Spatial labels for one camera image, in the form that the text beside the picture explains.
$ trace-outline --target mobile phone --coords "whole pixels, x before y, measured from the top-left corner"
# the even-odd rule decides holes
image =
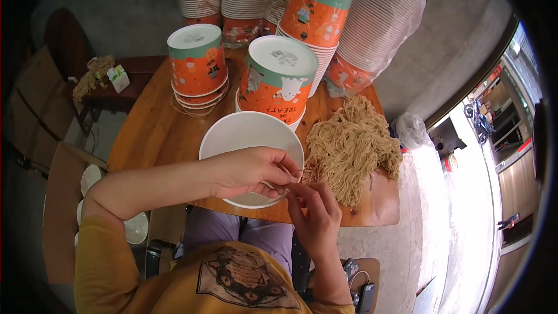
[[[372,309],[374,304],[374,294],[376,292],[376,284],[366,284],[360,287],[359,301],[355,308],[355,313],[366,313]]]
[[[355,274],[357,274],[359,269],[358,263],[355,262],[352,258],[349,258],[345,265],[343,266],[343,270],[345,271],[345,276],[347,281],[350,281]]]

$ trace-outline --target lap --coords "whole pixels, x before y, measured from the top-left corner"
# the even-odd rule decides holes
[[[174,258],[181,258],[201,245],[239,240],[267,252],[290,274],[293,231],[292,224],[248,219],[194,207],[186,218]]]

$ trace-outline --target twine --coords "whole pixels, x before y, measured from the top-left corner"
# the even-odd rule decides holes
[[[217,101],[213,106],[211,106],[210,108],[208,108],[209,110],[207,110],[205,113],[203,113],[203,114],[198,114],[198,113],[192,113],[192,112],[190,112],[190,110],[189,110],[188,108],[185,108],[185,107],[182,106],[182,105],[180,105],[180,106],[182,107],[182,110],[180,110],[180,109],[178,109],[177,107],[175,107],[175,105],[174,105],[173,102],[172,102],[172,100],[176,100],[175,95],[174,95],[174,93],[173,93],[173,94],[171,94],[171,106],[172,106],[174,109],[178,110],[179,113],[186,114],[186,115],[190,115],[190,116],[193,116],[193,117],[202,117],[202,116],[209,115],[209,114],[213,111],[213,109],[215,108],[215,106],[217,106],[217,104],[218,104],[222,99],[223,99],[223,98],[221,98],[221,99],[220,99],[219,101]]]

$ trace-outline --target fingers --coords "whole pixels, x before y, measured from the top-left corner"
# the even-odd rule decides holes
[[[300,167],[295,163],[289,154],[277,148],[263,147],[266,155],[269,156],[269,163],[280,163],[291,174],[300,171]]]
[[[293,177],[275,165],[266,164],[262,171],[262,176],[265,181],[269,181],[276,185],[287,185],[293,181]]]
[[[255,186],[253,192],[265,195],[269,199],[276,199],[279,196],[279,193],[276,190],[270,188],[265,183],[258,183],[258,185]]]
[[[319,192],[302,183],[290,183],[288,188],[306,203],[311,216],[320,218],[328,214]]]
[[[293,194],[287,194],[287,199],[289,200],[289,208],[287,210],[289,211],[292,223],[295,225],[295,228],[300,228],[304,223],[304,214],[301,210],[300,200]]]
[[[321,200],[324,202],[325,210],[332,216],[340,212],[339,205],[329,185],[324,182],[311,183],[310,188],[320,194]]]

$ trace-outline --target chair leg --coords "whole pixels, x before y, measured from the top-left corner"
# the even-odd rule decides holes
[[[77,119],[81,131],[86,137],[89,136],[90,129],[86,126],[84,119],[81,117],[81,114],[74,104],[74,101],[72,99],[68,99],[68,103],[70,104],[70,108],[74,112],[75,119]]]

